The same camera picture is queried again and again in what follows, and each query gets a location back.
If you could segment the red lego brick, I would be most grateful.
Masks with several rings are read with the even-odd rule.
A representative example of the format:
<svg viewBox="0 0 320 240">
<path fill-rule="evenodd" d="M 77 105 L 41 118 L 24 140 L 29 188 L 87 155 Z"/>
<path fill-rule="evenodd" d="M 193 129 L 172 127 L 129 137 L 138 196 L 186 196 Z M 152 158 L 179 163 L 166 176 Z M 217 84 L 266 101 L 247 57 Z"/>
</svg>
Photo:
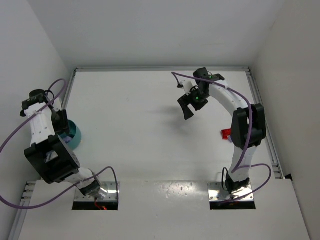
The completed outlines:
<svg viewBox="0 0 320 240">
<path fill-rule="evenodd" d="M 222 139 L 227 140 L 229 138 L 229 136 L 231 135 L 231 133 L 232 133 L 232 130 L 230 128 L 222 129 L 221 130 Z"/>
</svg>

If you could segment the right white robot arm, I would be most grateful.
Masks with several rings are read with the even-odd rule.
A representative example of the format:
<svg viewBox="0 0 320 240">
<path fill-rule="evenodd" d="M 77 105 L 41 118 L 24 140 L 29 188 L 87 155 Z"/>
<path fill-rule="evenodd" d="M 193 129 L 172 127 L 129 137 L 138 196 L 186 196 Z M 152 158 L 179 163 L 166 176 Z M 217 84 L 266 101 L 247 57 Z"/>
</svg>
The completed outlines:
<svg viewBox="0 0 320 240">
<path fill-rule="evenodd" d="M 231 166 L 222 180 L 222 188 L 232 194 L 247 187 L 253 155 L 267 136 L 264 106 L 252 104 L 243 94 L 230 88 L 221 74 L 210 74 L 205 67 L 183 78 L 177 81 L 177 87 L 184 90 L 184 95 L 177 102 L 185 120 L 194 116 L 190 106 L 199 111 L 209 98 L 217 100 L 231 115 L 230 138 L 234 152 Z"/>
</svg>

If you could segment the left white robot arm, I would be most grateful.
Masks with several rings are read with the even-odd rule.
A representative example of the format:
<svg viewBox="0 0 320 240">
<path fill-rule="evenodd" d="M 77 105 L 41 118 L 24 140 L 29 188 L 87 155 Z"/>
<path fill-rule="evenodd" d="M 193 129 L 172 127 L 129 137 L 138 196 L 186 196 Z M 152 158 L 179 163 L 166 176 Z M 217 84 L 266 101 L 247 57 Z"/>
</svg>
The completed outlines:
<svg viewBox="0 0 320 240">
<path fill-rule="evenodd" d="M 30 122 L 30 147 L 24 155 L 46 183 L 68 182 L 84 196 L 100 198 L 101 182 L 94 173 L 81 167 L 72 148 L 63 140 L 71 136 L 67 111 L 57 98 L 49 102 L 47 91 L 36 89 L 22 102 L 20 115 Z"/>
</svg>

